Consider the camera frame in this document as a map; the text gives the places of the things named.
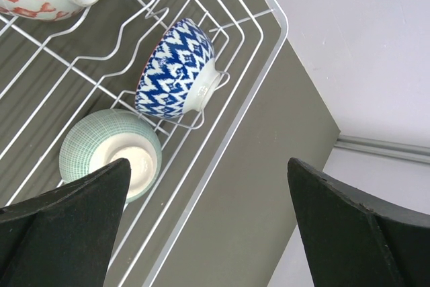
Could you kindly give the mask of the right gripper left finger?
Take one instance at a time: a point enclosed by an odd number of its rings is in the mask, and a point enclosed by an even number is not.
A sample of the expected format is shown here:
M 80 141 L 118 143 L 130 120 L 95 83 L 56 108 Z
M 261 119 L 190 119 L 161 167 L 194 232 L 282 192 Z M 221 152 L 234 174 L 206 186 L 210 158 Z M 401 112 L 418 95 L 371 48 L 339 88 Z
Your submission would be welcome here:
M 103 286 L 130 185 L 127 159 L 1 209 L 2 286 Z

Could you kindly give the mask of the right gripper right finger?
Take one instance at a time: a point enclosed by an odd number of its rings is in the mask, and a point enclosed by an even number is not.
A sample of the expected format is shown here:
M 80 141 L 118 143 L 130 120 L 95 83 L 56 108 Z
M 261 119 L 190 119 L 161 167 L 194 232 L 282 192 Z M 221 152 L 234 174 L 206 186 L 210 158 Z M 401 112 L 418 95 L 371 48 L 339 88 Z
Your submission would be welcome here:
M 297 158 L 288 185 L 315 286 L 428 286 L 429 215 Z

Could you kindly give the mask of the pale green bowl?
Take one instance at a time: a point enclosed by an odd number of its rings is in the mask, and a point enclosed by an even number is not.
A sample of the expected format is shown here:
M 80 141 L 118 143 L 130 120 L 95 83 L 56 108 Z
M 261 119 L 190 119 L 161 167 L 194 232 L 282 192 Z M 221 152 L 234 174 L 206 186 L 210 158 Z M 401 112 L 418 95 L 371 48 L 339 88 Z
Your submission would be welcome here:
M 127 203 L 156 182 L 162 164 L 161 142 L 152 126 L 121 109 L 99 110 L 78 121 L 65 136 L 59 153 L 64 183 L 71 183 L 118 159 L 127 159 L 131 174 Z

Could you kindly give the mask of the orange red patterned bowl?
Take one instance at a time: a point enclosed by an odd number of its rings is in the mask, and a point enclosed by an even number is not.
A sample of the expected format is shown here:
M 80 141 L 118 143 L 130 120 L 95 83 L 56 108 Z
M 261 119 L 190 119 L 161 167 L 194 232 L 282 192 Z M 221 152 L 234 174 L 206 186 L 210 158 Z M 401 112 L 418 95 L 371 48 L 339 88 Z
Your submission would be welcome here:
M 219 86 L 211 39 L 192 19 L 170 27 L 149 56 L 138 81 L 134 107 L 170 119 L 201 112 Z

